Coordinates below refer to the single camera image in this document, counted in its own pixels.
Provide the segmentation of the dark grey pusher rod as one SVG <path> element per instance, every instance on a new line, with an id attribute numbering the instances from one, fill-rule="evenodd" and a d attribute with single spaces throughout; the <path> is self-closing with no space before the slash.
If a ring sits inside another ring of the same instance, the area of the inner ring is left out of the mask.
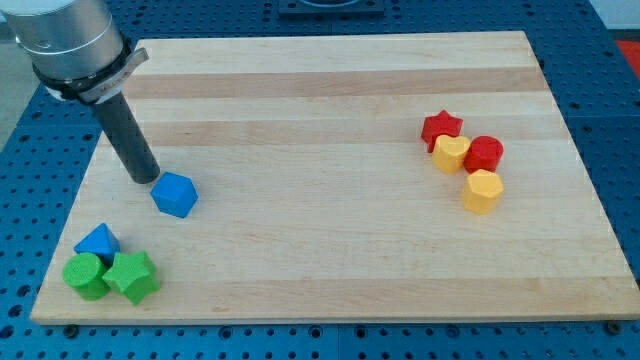
<path id="1" fill-rule="evenodd" d="M 131 179 L 147 184 L 160 174 L 160 167 L 121 93 L 91 106 L 107 139 Z"/>

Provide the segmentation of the black wrist flange ring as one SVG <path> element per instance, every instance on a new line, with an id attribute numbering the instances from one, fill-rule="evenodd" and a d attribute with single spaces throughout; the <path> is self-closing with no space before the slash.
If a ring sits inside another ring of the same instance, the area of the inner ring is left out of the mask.
<path id="1" fill-rule="evenodd" d="M 101 104 L 117 95 L 133 71 L 147 60 L 147 50 L 144 47 L 133 50 L 131 39 L 124 37 L 120 54 L 108 66 L 85 77 L 70 80 L 51 77 L 35 64 L 33 70 L 54 98 L 60 101 L 78 100 L 83 104 Z"/>

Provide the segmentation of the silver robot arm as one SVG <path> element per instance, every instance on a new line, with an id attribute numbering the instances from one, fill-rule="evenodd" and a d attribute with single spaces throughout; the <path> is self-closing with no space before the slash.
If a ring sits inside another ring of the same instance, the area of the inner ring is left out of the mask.
<path id="1" fill-rule="evenodd" d="M 154 181 L 159 165 L 122 94 L 125 81 L 149 59 L 118 28 L 102 0 L 1 0 L 1 15 L 55 98 L 91 108 L 138 184 Z"/>

